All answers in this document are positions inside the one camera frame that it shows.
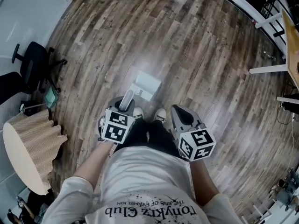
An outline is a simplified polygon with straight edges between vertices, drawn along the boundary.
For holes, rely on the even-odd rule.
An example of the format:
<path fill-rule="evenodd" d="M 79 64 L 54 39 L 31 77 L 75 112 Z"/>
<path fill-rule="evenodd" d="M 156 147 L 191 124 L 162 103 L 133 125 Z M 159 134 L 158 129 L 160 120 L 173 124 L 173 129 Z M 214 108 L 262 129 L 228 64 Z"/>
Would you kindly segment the black trousers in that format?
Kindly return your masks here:
<path fill-rule="evenodd" d="M 159 120 L 147 123 L 143 119 L 137 119 L 124 143 L 118 144 L 115 152 L 125 147 L 149 147 L 178 158 L 180 157 L 172 135 Z"/>

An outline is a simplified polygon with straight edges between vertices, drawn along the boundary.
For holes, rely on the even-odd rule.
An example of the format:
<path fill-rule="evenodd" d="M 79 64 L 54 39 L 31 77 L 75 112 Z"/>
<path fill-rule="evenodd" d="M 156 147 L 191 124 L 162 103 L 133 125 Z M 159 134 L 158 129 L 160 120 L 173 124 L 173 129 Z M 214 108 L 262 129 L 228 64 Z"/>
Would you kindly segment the white printed t-shirt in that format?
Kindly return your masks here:
<path fill-rule="evenodd" d="M 196 204 L 185 163 L 148 147 L 127 147 L 108 162 L 99 207 L 81 177 L 66 179 L 42 224 L 242 224 L 229 199 Z"/>

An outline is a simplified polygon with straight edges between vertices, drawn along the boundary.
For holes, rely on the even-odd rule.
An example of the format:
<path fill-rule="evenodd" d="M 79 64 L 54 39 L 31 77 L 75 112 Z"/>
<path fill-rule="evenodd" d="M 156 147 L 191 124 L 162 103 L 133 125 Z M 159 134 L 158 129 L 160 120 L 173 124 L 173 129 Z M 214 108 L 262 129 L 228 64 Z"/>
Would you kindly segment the round table with beige cloth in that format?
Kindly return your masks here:
<path fill-rule="evenodd" d="M 52 162 L 61 145 L 68 140 L 66 135 L 61 134 L 61 126 L 54 125 L 53 120 L 49 119 L 47 109 L 31 116 L 19 113 L 7 122 L 19 134 L 36 165 L 44 186 L 50 189 L 48 175 L 53 170 Z"/>

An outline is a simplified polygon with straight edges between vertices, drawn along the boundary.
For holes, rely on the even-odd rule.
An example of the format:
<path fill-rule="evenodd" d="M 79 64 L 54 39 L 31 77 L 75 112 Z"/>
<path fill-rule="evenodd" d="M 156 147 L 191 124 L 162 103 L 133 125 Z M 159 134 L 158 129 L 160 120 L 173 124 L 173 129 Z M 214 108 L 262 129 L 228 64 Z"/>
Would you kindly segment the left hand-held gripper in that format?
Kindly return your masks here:
<path fill-rule="evenodd" d="M 98 121 L 99 142 L 106 140 L 112 142 L 124 142 L 133 126 L 135 119 L 133 112 L 135 101 L 131 100 L 128 112 L 119 111 L 123 97 L 116 97 L 109 101 L 108 109 Z"/>

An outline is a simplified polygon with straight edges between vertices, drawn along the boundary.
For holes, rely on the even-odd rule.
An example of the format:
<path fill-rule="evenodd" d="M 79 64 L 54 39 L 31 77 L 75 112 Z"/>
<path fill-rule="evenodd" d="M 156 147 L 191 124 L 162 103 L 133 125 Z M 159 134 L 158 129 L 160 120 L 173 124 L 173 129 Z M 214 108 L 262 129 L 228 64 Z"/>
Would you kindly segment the white thin rod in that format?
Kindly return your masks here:
<path fill-rule="evenodd" d="M 43 106 L 46 105 L 46 103 L 42 103 L 42 104 L 38 104 L 38 105 L 31 105 L 31 106 L 25 106 L 25 104 L 21 104 L 20 106 L 20 112 L 24 112 L 26 109 L 31 109 L 31 108 L 35 108 L 35 107 L 39 107 L 39 106 Z"/>

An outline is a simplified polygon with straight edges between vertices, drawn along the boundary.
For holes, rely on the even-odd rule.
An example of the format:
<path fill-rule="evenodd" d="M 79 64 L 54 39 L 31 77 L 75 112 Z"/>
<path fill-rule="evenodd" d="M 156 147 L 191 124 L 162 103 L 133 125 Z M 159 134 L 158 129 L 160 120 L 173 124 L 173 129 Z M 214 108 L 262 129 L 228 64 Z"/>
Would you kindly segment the round white table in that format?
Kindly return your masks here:
<path fill-rule="evenodd" d="M 3 126 L 3 140 L 8 158 L 19 178 L 38 195 L 48 193 L 24 142 L 13 126 L 6 122 Z"/>

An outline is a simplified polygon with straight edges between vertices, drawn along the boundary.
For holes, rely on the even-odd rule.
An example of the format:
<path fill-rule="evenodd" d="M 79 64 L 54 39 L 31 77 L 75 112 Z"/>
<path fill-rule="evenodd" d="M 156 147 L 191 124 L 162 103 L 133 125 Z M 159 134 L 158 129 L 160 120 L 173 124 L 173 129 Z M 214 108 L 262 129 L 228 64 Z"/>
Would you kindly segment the black office chair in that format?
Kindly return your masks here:
<path fill-rule="evenodd" d="M 50 74 L 55 67 L 61 64 L 66 65 L 68 61 L 62 59 L 50 64 L 50 55 L 55 49 L 50 47 L 49 50 L 46 50 L 45 47 L 36 42 L 29 44 L 23 56 L 18 54 L 19 46 L 17 44 L 15 47 L 12 63 L 16 59 L 21 61 L 20 73 L 10 72 L 0 76 L 0 105 L 19 92 L 32 94 L 39 90 L 43 93 L 44 90 L 41 88 L 43 82 L 49 82 L 55 91 L 61 91 L 54 84 Z"/>

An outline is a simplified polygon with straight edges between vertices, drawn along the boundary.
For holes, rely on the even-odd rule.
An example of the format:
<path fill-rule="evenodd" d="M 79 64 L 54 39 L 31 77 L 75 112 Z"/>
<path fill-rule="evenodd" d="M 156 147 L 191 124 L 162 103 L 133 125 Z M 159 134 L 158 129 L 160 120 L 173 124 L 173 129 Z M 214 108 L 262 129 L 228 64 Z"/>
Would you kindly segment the white cluttered workbench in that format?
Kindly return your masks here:
<path fill-rule="evenodd" d="M 284 185 L 271 190 L 274 204 L 254 224 L 299 224 L 299 167 L 289 171 Z"/>

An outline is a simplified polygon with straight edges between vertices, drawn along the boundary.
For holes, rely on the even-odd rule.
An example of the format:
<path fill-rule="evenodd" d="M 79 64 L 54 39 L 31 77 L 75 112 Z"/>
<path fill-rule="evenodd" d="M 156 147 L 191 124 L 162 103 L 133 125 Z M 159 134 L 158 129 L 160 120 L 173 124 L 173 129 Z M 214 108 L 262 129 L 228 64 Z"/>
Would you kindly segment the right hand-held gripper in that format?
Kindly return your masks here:
<path fill-rule="evenodd" d="M 181 105 L 171 107 L 171 119 L 175 130 L 184 130 L 199 119 L 197 113 Z M 209 157 L 215 148 L 215 138 L 204 124 L 188 131 L 177 133 L 177 146 L 180 155 L 188 161 L 198 161 Z"/>

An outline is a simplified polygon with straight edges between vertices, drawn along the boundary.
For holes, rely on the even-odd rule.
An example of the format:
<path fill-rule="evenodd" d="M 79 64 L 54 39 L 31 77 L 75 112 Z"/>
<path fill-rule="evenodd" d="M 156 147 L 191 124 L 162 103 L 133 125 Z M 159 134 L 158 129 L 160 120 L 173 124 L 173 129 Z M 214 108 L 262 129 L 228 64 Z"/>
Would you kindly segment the wooden desk white legs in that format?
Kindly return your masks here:
<path fill-rule="evenodd" d="M 284 9 L 281 9 L 279 13 L 269 17 L 261 23 L 257 23 L 255 27 L 260 28 L 278 18 L 282 18 L 284 24 L 284 35 L 286 38 L 285 64 L 252 68 L 249 69 L 249 73 L 259 74 L 286 71 L 299 91 L 299 32 L 295 28 L 290 16 Z"/>

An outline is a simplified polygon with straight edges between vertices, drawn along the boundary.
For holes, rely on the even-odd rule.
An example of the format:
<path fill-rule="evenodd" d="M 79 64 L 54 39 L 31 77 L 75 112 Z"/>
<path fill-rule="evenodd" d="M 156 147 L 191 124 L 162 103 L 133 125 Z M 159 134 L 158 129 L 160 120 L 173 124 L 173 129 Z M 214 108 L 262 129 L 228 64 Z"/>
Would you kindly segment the person's right forearm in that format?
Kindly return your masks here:
<path fill-rule="evenodd" d="M 205 206 L 219 194 L 209 172 L 202 160 L 189 162 L 195 199 L 199 206 Z"/>

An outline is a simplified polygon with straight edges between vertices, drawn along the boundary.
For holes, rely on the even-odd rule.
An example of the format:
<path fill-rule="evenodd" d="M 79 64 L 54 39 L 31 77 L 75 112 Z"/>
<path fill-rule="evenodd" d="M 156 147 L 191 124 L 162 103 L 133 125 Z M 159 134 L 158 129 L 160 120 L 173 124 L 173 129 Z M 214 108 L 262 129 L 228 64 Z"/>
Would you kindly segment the person's left forearm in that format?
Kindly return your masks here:
<path fill-rule="evenodd" d="M 111 141 L 99 143 L 88 158 L 75 171 L 74 176 L 87 180 L 93 190 L 95 190 L 99 176 L 113 145 L 114 143 Z"/>

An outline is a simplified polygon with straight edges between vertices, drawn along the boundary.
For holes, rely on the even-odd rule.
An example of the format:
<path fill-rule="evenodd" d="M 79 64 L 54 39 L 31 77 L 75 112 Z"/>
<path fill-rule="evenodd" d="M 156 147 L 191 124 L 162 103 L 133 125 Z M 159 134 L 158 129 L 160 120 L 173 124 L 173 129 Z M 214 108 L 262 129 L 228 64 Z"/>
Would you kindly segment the green translucent container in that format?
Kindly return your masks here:
<path fill-rule="evenodd" d="M 44 99 L 47 107 L 52 108 L 58 100 L 58 94 L 52 87 L 50 87 Z"/>

